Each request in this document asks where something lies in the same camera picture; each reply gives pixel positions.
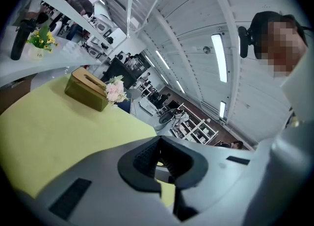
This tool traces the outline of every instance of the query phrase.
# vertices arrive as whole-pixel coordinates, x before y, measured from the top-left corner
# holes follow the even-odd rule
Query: flower pot
[[[28,55],[32,58],[32,59],[42,59],[44,57],[45,54],[45,50],[42,48],[37,48],[35,46],[30,46],[29,50],[28,50]]]

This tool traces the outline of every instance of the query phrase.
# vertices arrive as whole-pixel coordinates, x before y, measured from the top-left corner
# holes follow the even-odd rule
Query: white table
[[[0,87],[28,75],[62,67],[100,65],[77,43],[56,37],[58,47],[46,53],[43,59],[34,60],[28,55],[31,44],[25,44],[19,60],[11,59],[11,50],[16,36],[15,26],[8,26],[0,44]]]
[[[139,101],[140,107],[144,108],[152,116],[157,113],[158,109],[145,97]]]

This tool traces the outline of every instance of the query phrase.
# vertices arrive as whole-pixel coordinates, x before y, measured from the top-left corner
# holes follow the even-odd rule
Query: air vent
[[[204,101],[201,101],[201,107],[205,112],[213,116],[216,120],[219,119],[219,111],[216,108],[212,107]]]

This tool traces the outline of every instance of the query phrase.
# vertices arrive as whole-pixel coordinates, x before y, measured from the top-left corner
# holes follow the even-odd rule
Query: yellow table
[[[0,116],[0,164],[11,184],[33,197],[94,152],[156,136],[120,108],[98,112],[65,95],[67,81],[46,83]]]

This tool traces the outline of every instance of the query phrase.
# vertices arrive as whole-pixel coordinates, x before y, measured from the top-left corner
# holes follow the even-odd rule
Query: black bottle
[[[19,60],[21,58],[22,51],[24,49],[28,36],[31,32],[35,30],[35,28],[36,28],[35,19],[21,21],[20,28],[13,43],[11,59]]]

